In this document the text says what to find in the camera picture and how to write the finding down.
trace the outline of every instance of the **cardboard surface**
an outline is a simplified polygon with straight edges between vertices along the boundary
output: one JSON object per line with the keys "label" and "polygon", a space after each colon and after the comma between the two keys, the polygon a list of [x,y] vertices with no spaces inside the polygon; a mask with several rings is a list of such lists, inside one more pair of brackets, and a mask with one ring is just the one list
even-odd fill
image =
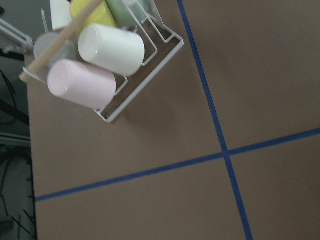
{"label": "cardboard surface", "polygon": [[28,84],[39,239],[317,239],[319,137],[229,150],[320,134],[320,3],[156,4],[185,45],[114,123]]}
{"label": "cardboard surface", "polygon": [[319,239],[320,137],[232,157],[254,239]]}
{"label": "cardboard surface", "polygon": [[39,239],[245,239],[221,159],[39,202],[36,210]]}

